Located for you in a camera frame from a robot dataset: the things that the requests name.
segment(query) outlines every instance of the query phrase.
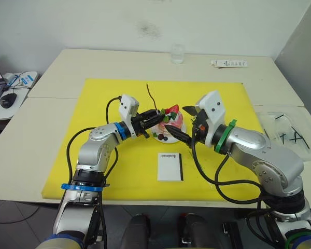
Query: blue ring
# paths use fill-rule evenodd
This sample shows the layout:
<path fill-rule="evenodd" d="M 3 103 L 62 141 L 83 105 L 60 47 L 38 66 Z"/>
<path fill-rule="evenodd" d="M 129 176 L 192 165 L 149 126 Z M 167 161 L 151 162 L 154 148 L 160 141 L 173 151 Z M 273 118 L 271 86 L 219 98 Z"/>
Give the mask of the blue ring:
<path fill-rule="evenodd" d="M 296 249 L 302 242 L 311 240 L 311 235 L 301 236 L 298 239 L 295 240 L 295 243 L 293 244 L 291 249 Z"/>
<path fill-rule="evenodd" d="M 79 246 L 82 248 L 84 248 L 84 243 L 83 241 L 81 241 L 79 238 L 73 237 L 69 234 L 52 234 L 50 237 L 46 238 L 44 241 L 47 240 L 52 240 L 52 239 L 70 239 L 70 240 L 74 240 L 75 242 L 77 242 L 79 244 Z"/>
<path fill-rule="evenodd" d="M 125 132 L 124 132 L 124 128 L 119 123 L 115 122 L 114 124 L 115 124 L 116 128 L 118 128 L 122 139 L 126 140 L 126 135 L 125 135 Z"/>
<path fill-rule="evenodd" d="M 73 190 L 85 190 L 85 191 L 92 191 L 92 192 L 101 192 L 103 191 L 102 187 L 93 187 L 93 186 L 84 186 L 84 185 L 71 185 L 68 183 L 63 183 L 61 185 L 62 189 L 73 189 Z"/>

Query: computer mouse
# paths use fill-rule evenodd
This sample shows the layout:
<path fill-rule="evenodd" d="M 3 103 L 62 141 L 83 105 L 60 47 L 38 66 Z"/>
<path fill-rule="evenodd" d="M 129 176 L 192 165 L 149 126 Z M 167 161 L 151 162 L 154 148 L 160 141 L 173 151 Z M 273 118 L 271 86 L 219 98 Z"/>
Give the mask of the computer mouse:
<path fill-rule="evenodd" d="M 1 99 L 0 99 L 0 105 L 3 107 L 3 108 L 9 108 L 13 105 L 15 99 L 17 97 L 17 94 L 16 93 L 9 93 L 5 96 L 2 96 Z"/>

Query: small box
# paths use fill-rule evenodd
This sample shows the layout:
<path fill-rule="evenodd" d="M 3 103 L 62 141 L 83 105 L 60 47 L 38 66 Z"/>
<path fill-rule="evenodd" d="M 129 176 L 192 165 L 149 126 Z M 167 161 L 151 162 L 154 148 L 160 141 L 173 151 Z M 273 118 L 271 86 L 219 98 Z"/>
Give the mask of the small box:
<path fill-rule="evenodd" d="M 158 153 L 158 181 L 183 181 L 182 158 L 180 153 Z"/>

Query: yellow board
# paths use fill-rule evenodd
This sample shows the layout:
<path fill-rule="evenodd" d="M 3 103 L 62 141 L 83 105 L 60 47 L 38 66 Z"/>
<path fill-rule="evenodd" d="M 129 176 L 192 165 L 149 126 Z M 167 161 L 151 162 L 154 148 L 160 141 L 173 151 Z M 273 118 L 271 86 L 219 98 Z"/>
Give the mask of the yellow board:
<path fill-rule="evenodd" d="M 147 93 L 146 83 L 149 84 L 150 92 L 159 109 L 178 104 L 181 110 L 185 105 L 194 105 L 203 95 L 218 90 L 226 108 L 226 124 L 232 119 L 237 119 L 236 125 L 239 127 L 262 131 L 242 83 L 87 79 L 77 101 L 66 137 L 43 188 L 43 198 L 62 197 L 64 191 L 61 189 L 61 184 L 68 181 L 67 143 L 79 130 L 106 123 L 105 107 L 110 99 L 128 94 L 139 101 L 139 113 L 154 108 L 152 99 Z M 118 109 L 119 101 L 113 102 L 109 108 L 109 122 L 121 121 Z M 184 111 L 182 114 L 187 133 L 191 134 L 191 116 Z M 73 168 L 79 148 L 87 141 L 88 134 L 89 131 L 79 135 L 70 148 Z M 205 173 L 210 178 L 214 178 L 215 171 L 224 156 L 200 143 L 197 144 L 196 150 Z M 118 146 L 118 151 L 119 161 L 107 180 L 110 187 L 106 187 L 103 193 L 105 200 L 223 200 L 215 187 L 199 175 L 190 149 L 182 142 L 163 144 L 152 136 L 149 139 L 140 136 L 124 141 Z M 158 153 L 182 154 L 182 182 L 157 181 Z M 115 153 L 112 153 L 107 169 L 110 168 L 114 158 Z M 230 158 L 221 170 L 219 180 L 234 179 L 257 181 L 250 170 Z M 221 189 L 229 197 L 239 200 L 255 198 L 259 193 L 256 187 L 248 184 L 223 186 Z"/>

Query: clear plastic cup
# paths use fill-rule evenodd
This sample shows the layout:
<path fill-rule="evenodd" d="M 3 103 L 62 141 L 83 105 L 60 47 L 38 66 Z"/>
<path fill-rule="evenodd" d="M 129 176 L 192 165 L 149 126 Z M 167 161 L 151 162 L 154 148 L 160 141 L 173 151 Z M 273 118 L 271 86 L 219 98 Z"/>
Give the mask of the clear plastic cup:
<path fill-rule="evenodd" d="M 185 57 L 185 47 L 182 44 L 173 44 L 171 48 L 171 60 L 174 64 L 181 64 Z"/>

